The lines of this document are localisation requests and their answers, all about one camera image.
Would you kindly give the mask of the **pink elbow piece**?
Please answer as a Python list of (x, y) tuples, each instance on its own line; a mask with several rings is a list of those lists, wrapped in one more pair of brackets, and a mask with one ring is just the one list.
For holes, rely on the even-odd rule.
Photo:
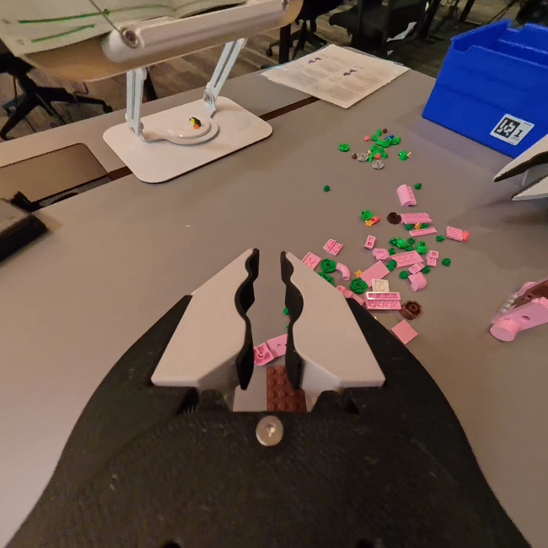
[(519, 332), (527, 331), (547, 323), (547, 306), (541, 302), (530, 302), (497, 317), (490, 334), (501, 341), (512, 341)]

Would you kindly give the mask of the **white adjustable stand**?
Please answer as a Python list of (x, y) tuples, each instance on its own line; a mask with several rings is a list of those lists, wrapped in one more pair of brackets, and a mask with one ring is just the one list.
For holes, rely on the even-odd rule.
[[(292, 23), (302, 1), (245, 1), (190, 17), (127, 23), (83, 42), (23, 57), (60, 79), (95, 81), (126, 74), (126, 121), (109, 127), (106, 144), (142, 182), (163, 183), (268, 138), (271, 126), (220, 96), (247, 39)], [(146, 69), (224, 44), (202, 99), (143, 116)], [(190, 117), (200, 119), (194, 130)]]

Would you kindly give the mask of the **black flat device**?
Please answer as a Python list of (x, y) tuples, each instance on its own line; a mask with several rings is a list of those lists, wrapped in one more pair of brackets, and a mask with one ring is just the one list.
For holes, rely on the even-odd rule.
[(5, 199), (1, 199), (1, 262), (48, 233), (46, 225)]

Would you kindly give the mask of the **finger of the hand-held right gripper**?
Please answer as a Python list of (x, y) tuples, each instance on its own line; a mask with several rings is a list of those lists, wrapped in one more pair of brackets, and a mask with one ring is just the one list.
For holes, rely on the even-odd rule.
[(506, 180), (520, 175), (528, 169), (545, 164), (547, 164), (547, 135), (502, 168), (494, 177), (494, 182), (497, 183)]
[(526, 173), (523, 175), (519, 191), (512, 196), (511, 200), (518, 202), (545, 198), (547, 198), (547, 174)]

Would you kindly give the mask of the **black office chair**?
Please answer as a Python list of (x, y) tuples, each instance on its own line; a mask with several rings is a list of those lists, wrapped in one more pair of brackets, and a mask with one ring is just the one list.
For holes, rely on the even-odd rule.
[(291, 32), (287, 39), (283, 38), (284, 30), (280, 31), (280, 39), (269, 44), (265, 50), (268, 58), (273, 57), (274, 47), (278, 47), (278, 63), (295, 60), (299, 53), (305, 51), (309, 44), (316, 49), (327, 45), (327, 41), (317, 34), (317, 18), (329, 13), (334, 8), (330, 1), (303, 1), (303, 6), (294, 23), (298, 30)]
[(64, 88), (39, 86), (29, 77), (32, 66), (23, 59), (15, 57), (9, 51), (1, 52), (1, 73), (12, 77), (13, 83), (18, 84), (22, 94), (16, 95), (13, 100), (2, 105), (7, 108), (8, 120), (1, 127), (1, 139), (11, 140), (10, 132), (36, 108), (41, 108), (58, 125), (65, 125), (66, 121), (54, 108), (54, 103), (67, 105), (94, 105), (100, 106), (103, 113), (112, 113), (113, 108), (104, 100), (76, 95)]

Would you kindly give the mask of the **printed paper sheet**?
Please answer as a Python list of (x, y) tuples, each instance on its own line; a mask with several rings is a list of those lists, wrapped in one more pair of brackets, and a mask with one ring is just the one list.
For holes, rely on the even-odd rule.
[(408, 68), (338, 45), (327, 45), (261, 73), (269, 81), (348, 109), (405, 74)]

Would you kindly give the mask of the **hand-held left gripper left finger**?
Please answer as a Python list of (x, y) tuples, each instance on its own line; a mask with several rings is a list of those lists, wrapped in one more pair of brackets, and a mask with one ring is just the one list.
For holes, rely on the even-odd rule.
[(186, 308), (151, 376), (157, 387), (216, 391), (229, 410), (254, 371), (248, 311), (259, 250), (250, 248), (184, 298)]

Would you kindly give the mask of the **pile of toy bricks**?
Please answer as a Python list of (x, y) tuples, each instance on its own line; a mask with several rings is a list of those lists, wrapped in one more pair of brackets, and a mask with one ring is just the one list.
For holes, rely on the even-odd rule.
[[(439, 411), (427, 410), (427, 415), (441, 416), (442, 412), (448, 411), (449, 416), (453, 416), (453, 409), (442, 391), (420, 362), (415, 360), (415, 357), (404, 346), (406, 342), (415, 337), (416, 332), (414, 329), (407, 321), (401, 321), (389, 332), (371, 315), (372, 312), (396, 310), (401, 311), (404, 316), (410, 319), (420, 313), (420, 306), (414, 301), (401, 304), (400, 293), (371, 288), (371, 285), (375, 285), (376, 282), (382, 282), (382, 279), (390, 271), (398, 268), (401, 269), (400, 277), (407, 278), (414, 290), (418, 291), (426, 286), (427, 280), (424, 272), (430, 270), (430, 266), (435, 263), (434, 257), (437, 254), (434, 251), (427, 251), (426, 245), (422, 241), (417, 242), (416, 250), (412, 250), (412, 242), (412, 238), (409, 240), (391, 240), (392, 245), (395, 244), (397, 247), (401, 247), (400, 253), (394, 253), (393, 250), (387, 251), (374, 248), (373, 254), (376, 257), (376, 262), (373, 266), (369, 270), (359, 274), (356, 279), (353, 279), (348, 288), (337, 287), (336, 289), (342, 292), (346, 299), (355, 300), (372, 317), (372, 319), (362, 317), (358, 319), (358, 322), (381, 370), (381, 361), (388, 359), (388, 353), (395, 351), (396, 357), (402, 353), (403, 358), (409, 358), (412, 362), (410, 366), (404, 366), (403, 373), (411, 373), (412, 381), (419, 381), (422, 377), (425, 377), (426, 387), (422, 391), (424, 395), (422, 395), (418, 388), (411, 388), (411, 396), (416, 396), (417, 401), (422, 403), (431, 403), (432, 408), (435, 406), (440, 409)], [(321, 262), (321, 258), (308, 253), (300, 261), (316, 272), (315, 268)], [(321, 269), (321, 271), (316, 273), (333, 286), (335, 285), (331, 275), (333, 271), (340, 272), (345, 280), (349, 280), (351, 277), (351, 273), (345, 265), (331, 259), (325, 260), (322, 263)], [(279, 356), (285, 357), (287, 332), (288, 326), (286, 326), (286, 332), (280, 337), (253, 346), (256, 366), (270, 363)], [(282, 394), (287, 395), (291, 391), (296, 392), (298, 396), (302, 396), (303, 400), (305, 400), (304, 391), (300, 388), (292, 387), (287, 376), (285, 384), (282, 385)]]

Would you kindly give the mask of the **cluster of small green pieces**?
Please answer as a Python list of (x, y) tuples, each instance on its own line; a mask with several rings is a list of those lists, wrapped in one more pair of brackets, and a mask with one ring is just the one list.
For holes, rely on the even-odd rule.
[(390, 133), (387, 128), (379, 128), (374, 133), (365, 135), (363, 145), (365, 148), (359, 151), (349, 143), (341, 142), (337, 149), (353, 161), (367, 164), (376, 171), (383, 170), (390, 158), (403, 162), (412, 155), (409, 150), (402, 147), (401, 135)]

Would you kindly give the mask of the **blue plastic bin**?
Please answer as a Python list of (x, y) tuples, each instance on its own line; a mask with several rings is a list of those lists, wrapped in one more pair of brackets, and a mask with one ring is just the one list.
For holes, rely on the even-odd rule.
[(422, 116), (522, 154), (547, 134), (547, 27), (502, 20), (452, 38)]

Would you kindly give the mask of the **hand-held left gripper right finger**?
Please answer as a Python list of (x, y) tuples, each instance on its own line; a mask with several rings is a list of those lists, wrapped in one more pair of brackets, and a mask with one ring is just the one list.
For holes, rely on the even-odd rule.
[(358, 322), (372, 319), (366, 310), (292, 253), (281, 252), (280, 267), (291, 317), (285, 367), (308, 410), (323, 392), (383, 386), (385, 375)]

